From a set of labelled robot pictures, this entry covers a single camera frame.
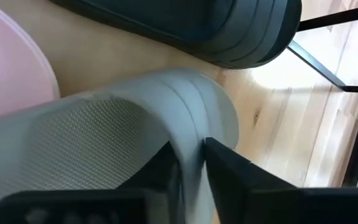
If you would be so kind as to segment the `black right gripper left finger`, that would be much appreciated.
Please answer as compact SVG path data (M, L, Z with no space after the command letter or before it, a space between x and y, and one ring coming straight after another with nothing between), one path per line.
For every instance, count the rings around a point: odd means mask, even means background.
M181 169L170 143L115 189L23 191L0 200L0 224L183 222Z

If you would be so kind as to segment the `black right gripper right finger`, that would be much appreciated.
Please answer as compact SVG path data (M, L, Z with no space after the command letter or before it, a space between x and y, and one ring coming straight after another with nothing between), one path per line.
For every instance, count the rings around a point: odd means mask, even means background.
M206 138L208 180L221 223L358 224L358 188L299 188Z

